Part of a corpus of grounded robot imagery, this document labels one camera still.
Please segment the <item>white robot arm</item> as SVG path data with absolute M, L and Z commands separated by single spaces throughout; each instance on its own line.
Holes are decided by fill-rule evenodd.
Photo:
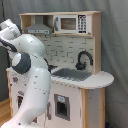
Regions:
M 23 34 L 10 19 L 2 22 L 0 28 L 0 46 L 10 54 L 11 69 L 28 78 L 18 112 L 1 128 L 38 128 L 31 122 L 45 112 L 51 87 L 51 73 L 43 58 L 45 46 L 37 37 Z

